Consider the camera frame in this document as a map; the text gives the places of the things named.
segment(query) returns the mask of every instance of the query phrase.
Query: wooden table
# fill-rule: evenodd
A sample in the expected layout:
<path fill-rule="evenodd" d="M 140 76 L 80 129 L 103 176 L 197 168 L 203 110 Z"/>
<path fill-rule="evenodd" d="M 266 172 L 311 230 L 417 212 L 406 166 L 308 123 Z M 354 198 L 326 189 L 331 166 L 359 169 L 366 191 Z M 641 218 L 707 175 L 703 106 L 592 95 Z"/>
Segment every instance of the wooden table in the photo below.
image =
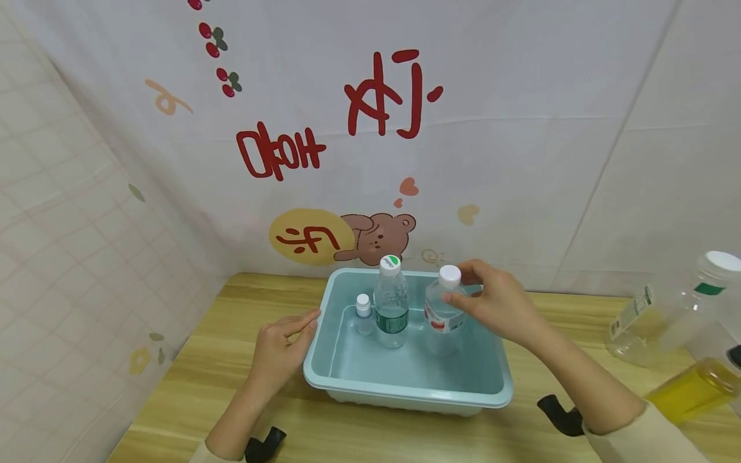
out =
<path fill-rule="evenodd" d="M 323 279 L 238 274 L 204 315 L 162 382 L 124 435 L 111 463 L 187 462 L 250 369 L 264 323 L 318 307 Z M 532 294 L 540 310 L 608 370 L 639 394 L 691 362 L 678 353 L 657 370 L 613 358 L 602 343 L 625 299 Z M 598 462 L 586 439 L 559 434 L 536 407 L 563 389 L 530 353 L 505 342 L 514 400 L 471 418 L 340 404 L 296 377 L 273 401 L 256 430 L 284 430 L 277 462 Z M 729 407 L 683 427 L 716 463 L 741 461 L 741 420 Z"/>

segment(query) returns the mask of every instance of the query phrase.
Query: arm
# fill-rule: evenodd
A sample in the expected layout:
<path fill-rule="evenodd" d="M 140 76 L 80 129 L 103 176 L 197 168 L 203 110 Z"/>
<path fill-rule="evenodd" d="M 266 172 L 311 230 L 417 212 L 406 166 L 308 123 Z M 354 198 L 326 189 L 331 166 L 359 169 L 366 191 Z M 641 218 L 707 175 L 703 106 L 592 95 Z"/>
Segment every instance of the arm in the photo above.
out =
<path fill-rule="evenodd" d="M 260 329 L 245 383 L 190 463 L 244 461 L 252 430 L 268 402 L 298 370 L 316 332 L 318 310 L 290 316 Z M 301 333 L 295 342 L 288 338 Z"/>
<path fill-rule="evenodd" d="M 579 409 L 605 463 L 708 461 L 656 408 L 551 326 L 512 275 L 479 260 L 459 267 L 463 284 L 483 284 L 484 290 L 472 297 L 449 293 L 445 301 L 543 362 Z"/>

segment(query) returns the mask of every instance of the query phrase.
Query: left hand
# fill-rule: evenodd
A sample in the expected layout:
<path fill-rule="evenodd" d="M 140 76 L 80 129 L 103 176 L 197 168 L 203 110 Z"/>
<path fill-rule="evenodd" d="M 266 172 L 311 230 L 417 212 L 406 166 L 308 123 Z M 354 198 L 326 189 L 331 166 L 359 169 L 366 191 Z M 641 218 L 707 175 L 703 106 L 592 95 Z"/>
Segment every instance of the left hand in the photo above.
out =
<path fill-rule="evenodd" d="M 306 358 L 316 333 L 319 309 L 288 316 L 260 328 L 252 357 L 252 369 L 245 386 L 269 401 L 285 385 Z M 292 335 L 299 337 L 291 342 Z"/>

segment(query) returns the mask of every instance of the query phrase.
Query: pink heart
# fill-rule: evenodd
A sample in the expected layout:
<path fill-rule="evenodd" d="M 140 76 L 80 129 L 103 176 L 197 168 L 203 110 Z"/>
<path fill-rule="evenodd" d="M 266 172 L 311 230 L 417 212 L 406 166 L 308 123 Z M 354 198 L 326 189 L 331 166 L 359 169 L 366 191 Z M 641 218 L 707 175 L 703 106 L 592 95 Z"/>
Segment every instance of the pink heart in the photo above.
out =
<path fill-rule="evenodd" d="M 416 196 L 419 193 L 419 188 L 414 186 L 414 179 L 407 177 L 402 181 L 402 185 L 399 187 L 399 193 L 404 196 Z"/>

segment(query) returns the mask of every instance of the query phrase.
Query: yellow oil bottle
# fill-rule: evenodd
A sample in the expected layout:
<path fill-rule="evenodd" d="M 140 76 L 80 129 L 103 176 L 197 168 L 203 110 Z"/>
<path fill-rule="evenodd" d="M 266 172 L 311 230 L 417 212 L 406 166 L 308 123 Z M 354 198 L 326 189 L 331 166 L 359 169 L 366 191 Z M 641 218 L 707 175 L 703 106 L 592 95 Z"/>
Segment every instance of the yellow oil bottle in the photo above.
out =
<path fill-rule="evenodd" d="M 741 345 L 725 359 L 703 359 L 648 393 L 646 400 L 679 424 L 741 395 Z"/>

